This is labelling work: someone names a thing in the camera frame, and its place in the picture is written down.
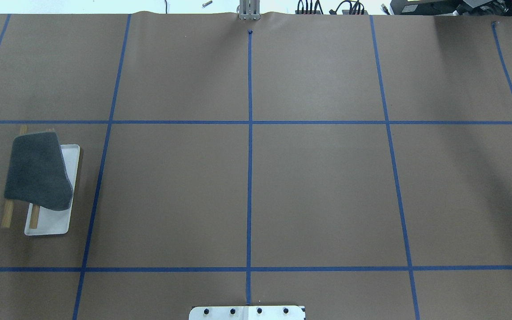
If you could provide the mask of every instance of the grid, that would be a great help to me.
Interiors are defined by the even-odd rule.
[[[8,27],[11,15],[8,15],[3,29],[0,33],[0,45],[4,40],[4,35]],[[393,125],[512,125],[512,121],[393,121],[390,120],[388,115],[388,108],[386,104],[386,96],[384,92],[384,81],[380,66],[380,59],[378,54],[378,47],[376,42],[376,29],[372,16],[370,17],[370,27],[372,32],[372,45],[374,47],[374,54],[376,60],[376,70],[378,73],[378,82],[380,85],[380,98],[382,108],[384,110],[384,121],[260,121],[254,120],[252,116],[252,37],[254,32],[248,29],[248,120],[247,121],[203,121],[203,120],[114,120],[114,112],[116,111],[116,98],[118,95],[118,88],[120,85],[120,77],[122,74],[122,67],[124,64],[124,55],[126,51],[126,44],[128,42],[128,32],[132,15],[128,15],[124,40],[122,44],[122,51],[120,53],[120,62],[118,65],[116,84],[112,96],[112,105],[108,120],[0,120],[0,124],[105,124],[108,125],[106,129],[106,136],[104,140],[104,147],[102,150],[102,157],[100,168],[98,171],[98,178],[96,190],[94,194],[94,201],[92,206],[92,213],[90,218],[90,225],[88,228],[87,239],[85,243],[83,263],[79,268],[61,268],[61,267],[0,267],[0,272],[75,272],[80,274],[79,285],[77,289],[75,308],[73,310],[73,319],[77,318],[80,299],[84,289],[84,278],[86,273],[94,272],[154,272],[154,273],[180,273],[180,272],[239,272],[246,274],[246,303],[252,302],[251,298],[251,275],[252,272],[388,272],[400,271],[408,272],[410,278],[410,287],[412,294],[412,302],[414,308],[415,318],[420,319],[420,312],[418,307],[418,297],[416,294],[416,284],[414,278],[415,271],[486,271],[486,270],[512,270],[512,265],[414,265],[410,253],[410,243],[408,241],[407,221],[404,217],[404,206],[402,203],[402,193],[400,191],[400,175],[399,169],[396,165],[396,156],[394,153],[394,143],[392,141],[392,126]],[[504,56],[501,50],[500,41],[496,32],[496,23],[492,23],[492,36],[496,43],[496,49],[500,59],[500,64],[506,76],[506,81],[512,94],[512,81],[508,73],[508,69],[504,62]],[[108,142],[110,140],[110,133],[112,126],[116,124],[205,124],[205,125],[246,125],[248,126],[248,194],[246,208],[246,266],[245,267],[88,267],[88,255],[91,245],[92,232],[94,226],[94,219],[98,206],[98,198],[100,196],[102,176],[104,173],[105,162],[108,152]],[[372,266],[372,267],[253,267],[252,266],[252,140],[253,140],[253,127],[255,125],[384,125],[388,136],[388,149],[390,152],[390,159],[392,162],[392,172],[394,176],[394,184],[396,188],[396,201],[398,202],[398,209],[400,212],[400,222],[402,225],[402,235],[404,239],[404,248],[406,255],[406,266]]]

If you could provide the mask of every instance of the dark gray towel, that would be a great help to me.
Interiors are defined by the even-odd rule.
[[[71,206],[72,186],[55,132],[15,138],[4,196],[55,211]]]

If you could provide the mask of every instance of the wooden dowel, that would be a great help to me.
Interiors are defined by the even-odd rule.
[[[38,204],[33,204],[33,209],[31,210],[31,221],[29,222],[29,228],[37,229],[39,225],[39,211],[41,206]]]
[[[19,135],[27,133],[27,125],[21,125],[19,128]],[[5,199],[4,217],[1,219],[1,227],[9,228],[11,226],[11,218],[13,216],[13,200]]]
[[[8,228],[11,226],[11,217],[13,215],[13,200],[5,199],[4,217],[1,219],[1,227]]]

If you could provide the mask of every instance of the cable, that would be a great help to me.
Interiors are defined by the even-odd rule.
[[[384,4],[381,4],[380,8],[381,8],[382,12],[384,12],[390,16],[390,12],[388,11],[388,8],[386,8],[386,6]]]
[[[349,14],[364,14],[364,5],[361,4],[358,0],[357,1],[352,1],[352,0],[343,0],[339,6],[337,6],[337,8],[335,10],[331,9],[329,10],[329,14],[337,14],[337,11],[339,11],[339,8],[341,7],[342,4],[344,4],[345,2],[348,2],[349,3]]]
[[[313,10],[313,14],[317,14],[317,6],[319,6],[319,12],[323,14],[323,8],[321,7],[321,2],[319,2],[319,0],[315,2],[315,9]]]

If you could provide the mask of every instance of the white mounting plate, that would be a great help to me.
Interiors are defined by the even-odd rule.
[[[189,320],[305,320],[304,306],[219,306],[194,307]]]
[[[80,146],[77,144],[61,144],[60,149],[63,152],[64,166],[67,170],[68,180],[70,180],[72,190],[74,192],[80,160]],[[39,223],[37,225],[37,229],[29,228],[32,210],[33,204],[30,203],[29,211],[27,211],[27,221],[25,222],[25,235],[44,236],[63,235],[67,233],[68,227],[71,224],[72,199],[71,206],[63,211],[53,211],[41,207],[39,211]]]

